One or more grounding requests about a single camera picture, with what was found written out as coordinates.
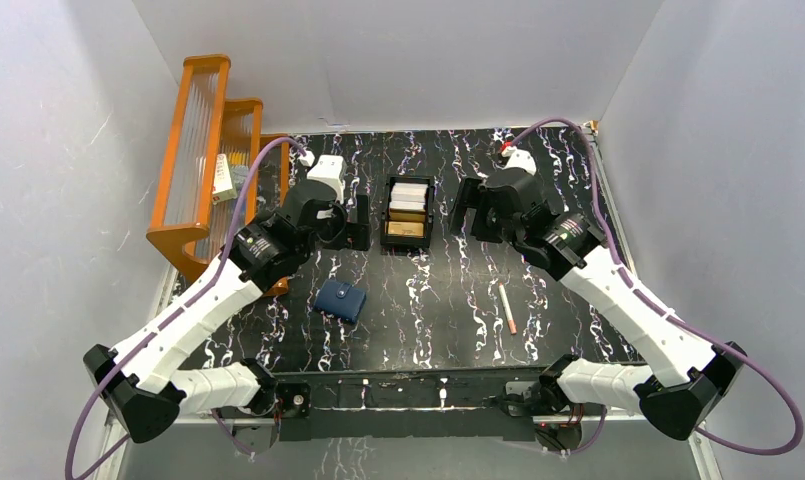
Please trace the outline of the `blue leather card holder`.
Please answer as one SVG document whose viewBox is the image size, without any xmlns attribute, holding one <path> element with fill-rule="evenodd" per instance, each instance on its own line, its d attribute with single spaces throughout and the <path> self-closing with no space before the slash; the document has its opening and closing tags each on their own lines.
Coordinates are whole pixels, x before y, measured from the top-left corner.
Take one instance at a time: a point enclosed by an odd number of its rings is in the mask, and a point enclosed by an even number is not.
<svg viewBox="0 0 805 480">
<path fill-rule="evenodd" d="M 326 280 L 317 292 L 313 309 L 355 325 L 366 303 L 365 290 L 346 282 Z"/>
</svg>

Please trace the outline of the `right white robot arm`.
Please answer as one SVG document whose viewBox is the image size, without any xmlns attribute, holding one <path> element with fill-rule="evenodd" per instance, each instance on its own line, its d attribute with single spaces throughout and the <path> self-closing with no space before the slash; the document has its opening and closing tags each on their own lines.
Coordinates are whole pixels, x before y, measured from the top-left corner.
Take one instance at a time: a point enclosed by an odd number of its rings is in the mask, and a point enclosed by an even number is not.
<svg viewBox="0 0 805 480">
<path fill-rule="evenodd" d="M 523 259 L 579 295 L 634 347 L 644 365 L 595 363 L 565 354 L 526 394 L 534 413 L 568 413 L 593 403 L 638 412 L 664 435 L 685 440 L 725 396 L 742 368 L 729 354 L 670 323 L 624 280 L 602 231 L 580 213 L 555 214 L 537 179 L 512 167 L 460 183 L 450 217 L 457 234 L 468 210 L 471 235 L 509 243 Z"/>
</svg>

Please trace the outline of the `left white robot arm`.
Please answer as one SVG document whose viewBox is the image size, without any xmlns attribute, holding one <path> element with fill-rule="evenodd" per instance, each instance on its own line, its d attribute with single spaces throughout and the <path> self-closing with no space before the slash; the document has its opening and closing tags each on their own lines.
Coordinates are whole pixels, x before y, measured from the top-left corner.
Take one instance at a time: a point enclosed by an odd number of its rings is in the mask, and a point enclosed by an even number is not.
<svg viewBox="0 0 805 480">
<path fill-rule="evenodd" d="M 85 353 L 100 398 L 135 443 L 155 439 L 181 415 L 227 407 L 270 414 L 279 402 L 278 382 L 258 361 L 194 370 L 183 369 L 184 362 L 316 251 L 369 247 L 367 195 L 356 195 L 347 211 L 334 188 L 301 181 L 279 207 L 239 224 L 196 282 L 147 325 L 113 347 L 97 344 Z"/>
</svg>

